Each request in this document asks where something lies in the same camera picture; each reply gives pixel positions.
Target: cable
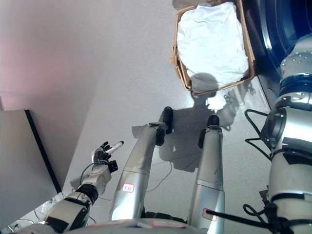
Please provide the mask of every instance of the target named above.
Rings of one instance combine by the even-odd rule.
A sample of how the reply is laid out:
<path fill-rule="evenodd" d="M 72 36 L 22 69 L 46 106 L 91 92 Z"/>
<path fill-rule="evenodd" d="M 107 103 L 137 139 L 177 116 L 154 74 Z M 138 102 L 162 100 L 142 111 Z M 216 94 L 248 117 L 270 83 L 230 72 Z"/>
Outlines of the cable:
<path fill-rule="evenodd" d="M 39 220 L 40 220 L 40 218 L 39 218 L 39 216 L 38 216 L 38 214 L 37 214 L 36 210 L 34 210 L 34 213 L 35 213 L 35 216 L 37 217 L 37 219 L 38 219 L 38 221 L 39 221 Z"/>
<path fill-rule="evenodd" d="M 11 228 L 11 226 L 10 226 L 10 225 L 8 225 L 8 228 L 10 229 L 10 231 L 11 231 L 11 232 L 14 232 L 14 229 L 13 229 L 13 228 Z"/>
<path fill-rule="evenodd" d="M 256 111 L 256 110 L 252 110 L 252 109 L 247 109 L 246 111 L 245 111 L 245 117 L 246 117 L 246 119 L 248 120 L 248 122 L 253 126 L 253 129 L 257 132 L 257 134 L 258 134 L 258 137 L 259 138 L 249 138 L 249 139 L 245 139 L 245 142 L 246 143 L 248 143 L 248 144 L 250 144 L 251 146 L 253 146 L 253 147 L 255 147 L 260 153 L 262 153 L 268 160 L 272 160 L 271 159 L 271 155 L 268 155 L 267 153 L 265 153 L 262 149 L 260 149 L 258 146 L 256 146 L 255 144 L 253 144 L 253 143 L 251 143 L 251 141 L 253 141 L 253 140 L 261 140 L 261 132 L 260 132 L 260 130 L 258 129 L 258 127 L 255 125 L 255 123 L 252 121 L 252 119 L 249 117 L 249 115 L 248 115 L 248 113 L 249 112 L 252 112 L 252 113 L 256 113 L 256 114 L 258 114 L 258 115 L 262 115 L 262 116 L 268 116 L 268 114 L 266 114 L 266 113 L 263 113 L 263 112 L 260 112 L 260 111 Z"/>
<path fill-rule="evenodd" d="M 249 139 L 245 139 L 245 142 L 250 144 L 251 146 L 255 147 L 260 153 L 262 153 L 268 160 L 272 161 L 271 159 L 271 154 L 268 155 L 266 154 L 263 150 L 261 150 L 258 146 L 256 146 L 255 144 L 251 143 L 251 141 L 253 140 L 261 140 L 260 138 L 249 138 Z"/>
<path fill-rule="evenodd" d="M 99 163 L 103 163 L 103 162 L 107 162 L 107 161 L 105 161 L 105 160 L 100 160 L 100 161 L 97 161 L 97 162 L 90 163 L 90 164 L 82 171 L 81 176 L 80 176 L 80 180 L 79 180 L 79 185 L 81 185 L 81 183 L 82 183 L 83 174 L 85 173 L 85 171 L 86 171 L 89 167 L 91 167 L 91 166 L 93 166 L 93 165 L 96 165 L 96 164 L 99 164 Z"/>
<path fill-rule="evenodd" d="M 258 136 L 260 137 L 260 131 L 259 131 L 258 127 L 255 125 L 255 123 L 252 121 L 252 119 L 249 117 L 248 112 L 256 113 L 256 114 L 262 115 L 262 116 L 268 116 L 268 114 L 260 112 L 260 111 L 252 110 L 252 109 L 247 109 L 244 113 L 246 119 L 253 126 L 254 130 L 257 132 Z"/>
<path fill-rule="evenodd" d="M 105 201 L 111 201 L 111 199 L 107 199 L 107 198 L 102 198 L 99 196 L 99 199 L 105 200 Z"/>
<path fill-rule="evenodd" d="M 219 213 L 219 212 L 215 212 L 215 211 L 211 211 L 211 210 L 206 210 L 206 213 L 208 213 L 210 215 L 216 215 L 218 217 L 225 218 L 225 219 L 228 219 L 228 220 L 231 220 L 231 221 L 235 221 L 235 222 L 251 225 L 251 226 L 254 226 L 254 227 L 266 228 L 266 229 L 273 228 L 273 224 L 271 224 L 271 223 L 261 223 L 261 222 L 253 221 L 253 220 L 250 220 L 250 219 L 241 218 L 241 217 L 238 217 L 238 216 L 235 216 L 235 215 L 231 215 L 231 214 Z"/>
<path fill-rule="evenodd" d="M 94 222 L 94 224 L 96 224 L 97 222 L 96 222 L 96 220 L 94 219 L 94 218 L 92 218 L 91 216 L 89 216 L 89 219 L 92 219 L 93 220 L 93 222 Z"/>
<path fill-rule="evenodd" d="M 32 224 L 35 224 L 32 220 L 30 219 L 18 219 L 19 221 L 28 221 L 28 222 L 31 222 Z"/>
<path fill-rule="evenodd" d="M 156 185 L 156 187 L 154 187 L 150 190 L 147 190 L 146 192 L 148 193 L 148 192 L 155 190 L 170 175 L 171 172 L 172 172 L 172 164 L 170 162 L 170 171 L 167 173 L 167 175 Z"/>
<path fill-rule="evenodd" d="M 260 216 L 260 215 L 264 214 L 264 209 L 261 210 L 261 211 L 259 211 L 259 212 L 257 212 L 251 205 L 249 205 L 249 204 L 244 204 L 244 205 L 243 205 L 243 210 L 244 210 L 248 215 L 250 215 L 250 216 L 256 216 L 262 223 L 265 223 L 264 219 Z"/>

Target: wall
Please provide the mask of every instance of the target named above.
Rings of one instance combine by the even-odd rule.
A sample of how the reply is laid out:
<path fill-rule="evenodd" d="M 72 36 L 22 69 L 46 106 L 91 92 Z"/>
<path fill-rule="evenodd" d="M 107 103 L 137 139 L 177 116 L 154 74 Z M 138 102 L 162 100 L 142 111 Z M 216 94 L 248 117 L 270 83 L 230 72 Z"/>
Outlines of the wall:
<path fill-rule="evenodd" d="M 57 194 L 23 110 L 0 112 L 0 230 Z"/>
<path fill-rule="evenodd" d="M 98 77 L 104 76 L 103 3 L 0 3 L 1 107 L 32 111 L 61 186 Z"/>

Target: basket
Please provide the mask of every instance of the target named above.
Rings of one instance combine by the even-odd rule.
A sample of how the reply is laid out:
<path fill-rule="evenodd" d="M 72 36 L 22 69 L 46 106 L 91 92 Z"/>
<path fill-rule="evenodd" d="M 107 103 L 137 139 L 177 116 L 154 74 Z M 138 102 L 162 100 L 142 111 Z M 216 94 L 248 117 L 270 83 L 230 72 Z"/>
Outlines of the basket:
<path fill-rule="evenodd" d="M 224 0 L 224 1 L 221 1 L 221 0 L 210 0 L 210 1 L 207 1 L 207 2 L 209 2 L 211 5 L 219 5 L 219 4 L 223 3 L 223 2 L 226 2 L 226 0 Z M 240 24 L 242 26 L 244 49 L 245 49 L 245 52 L 246 52 L 246 56 L 248 57 L 248 66 L 249 66 L 248 75 L 243 77 L 240 81 L 231 83 L 229 85 L 220 87 L 218 89 L 205 91 L 205 92 L 201 92 L 201 93 L 194 93 L 194 92 L 192 92 L 192 82 L 191 82 L 190 77 L 187 74 L 187 69 L 186 69 L 185 65 L 180 60 L 180 57 L 179 57 L 179 54 L 178 54 L 178 50 L 177 50 L 177 42 L 176 42 L 177 31 L 178 31 L 178 23 L 180 22 L 182 15 L 185 12 L 189 11 L 189 10 L 196 9 L 196 6 L 191 6 L 191 7 L 179 10 L 177 12 L 177 14 L 176 14 L 175 43 L 172 46 L 172 53 L 173 54 L 171 56 L 171 63 L 174 65 L 176 74 L 181 79 L 185 90 L 191 91 L 193 96 L 202 96 L 202 95 L 206 95 L 206 94 L 215 93 L 216 91 L 219 91 L 219 90 L 228 89 L 228 88 L 234 87 L 236 85 L 242 84 L 244 82 L 247 82 L 247 81 L 251 80 L 255 76 L 255 58 L 254 58 L 254 53 L 253 53 L 253 49 L 252 49 L 252 46 L 251 46 L 251 42 L 250 42 L 250 38 L 249 38 L 249 35 L 248 35 L 248 30 L 247 30 L 247 26 L 246 26 L 246 22 L 245 22 L 243 2 L 242 2 L 242 0 L 233 0 L 232 2 L 234 2 L 235 5 L 236 5 L 237 18 L 240 21 Z"/>

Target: white cloth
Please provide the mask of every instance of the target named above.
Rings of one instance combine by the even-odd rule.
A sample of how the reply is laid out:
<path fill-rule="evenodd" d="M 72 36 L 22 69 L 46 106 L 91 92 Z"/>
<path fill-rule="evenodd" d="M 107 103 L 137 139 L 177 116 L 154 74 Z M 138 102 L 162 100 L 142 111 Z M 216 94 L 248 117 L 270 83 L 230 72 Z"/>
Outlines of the white cloth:
<path fill-rule="evenodd" d="M 235 10 L 232 2 L 213 7 L 201 3 L 181 17 L 177 48 L 196 93 L 236 82 L 248 70 Z"/>

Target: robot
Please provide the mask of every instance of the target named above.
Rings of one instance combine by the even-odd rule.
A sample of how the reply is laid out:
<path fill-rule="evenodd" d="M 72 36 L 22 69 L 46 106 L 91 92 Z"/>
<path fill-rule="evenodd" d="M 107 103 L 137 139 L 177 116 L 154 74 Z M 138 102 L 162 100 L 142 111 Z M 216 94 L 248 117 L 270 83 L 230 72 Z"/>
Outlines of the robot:
<path fill-rule="evenodd" d="M 301 39 L 282 61 L 283 77 L 275 108 L 267 115 L 259 138 L 270 148 L 268 223 L 224 214 L 222 130 L 210 116 L 199 137 L 202 148 L 187 222 L 168 214 L 145 212 L 155 146 L 164 143 L 173 129 L 173 111 L 166 107 L 162 122 L 149 123 L 135 144 L 120 177 L 110 222 L 84 228 L 89 211 L 105 191 L 111 173 L 118 169 L 111 154 L 123 145 L 105 142 L 93 152 L 92 170 L 79 188 L 57 203 L 44 224 L 19 230 L 19 234 L 81 233 L 223 233 L 224 219 L 269 229 L 272 233 L 312 233 L 312 35 Z"/>

